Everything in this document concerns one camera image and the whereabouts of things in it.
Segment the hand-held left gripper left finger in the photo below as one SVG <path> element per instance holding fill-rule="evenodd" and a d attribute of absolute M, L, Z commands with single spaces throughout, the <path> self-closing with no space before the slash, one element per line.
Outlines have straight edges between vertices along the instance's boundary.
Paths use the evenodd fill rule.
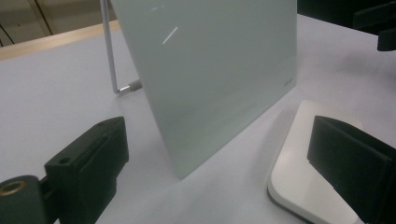
<path fill-rule="evenodd" d="M 129 160 L 125 120 L 101 121 L 45 164 L 49 186 L 60 200 L 62 224 L 95 224 L 117 192 Z"/>

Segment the frosted glass desktop whiteboard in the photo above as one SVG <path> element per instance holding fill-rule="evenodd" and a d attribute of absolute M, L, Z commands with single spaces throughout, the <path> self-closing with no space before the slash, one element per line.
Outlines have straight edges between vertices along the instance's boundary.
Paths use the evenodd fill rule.
<path fill-rule="evenodd" d="M 296 84 L 297 0 L 110 0 L 184 178 Z"/>

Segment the white whiteboard eraser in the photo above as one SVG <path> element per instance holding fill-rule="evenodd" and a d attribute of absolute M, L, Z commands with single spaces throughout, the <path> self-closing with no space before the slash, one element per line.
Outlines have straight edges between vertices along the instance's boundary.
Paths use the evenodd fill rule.
<path fill-rule="evenodd" d="M 270 174 L 269 195 L 280 206 L 313 224 L 356 224 L 360 221 L 356 213 L 307 159 L 316 116 L 362 128 L 361 121 L 347 112 L 302 101 Z"/>

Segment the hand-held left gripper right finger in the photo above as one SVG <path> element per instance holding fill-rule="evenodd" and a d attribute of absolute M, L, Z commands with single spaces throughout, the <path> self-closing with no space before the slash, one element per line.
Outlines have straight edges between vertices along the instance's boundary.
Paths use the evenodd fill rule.
<path fill-rule="evenodd" d="M 396 148 L 338 119 L 314 117 L 309 163 L 368 224 L 396 224 Z"/>

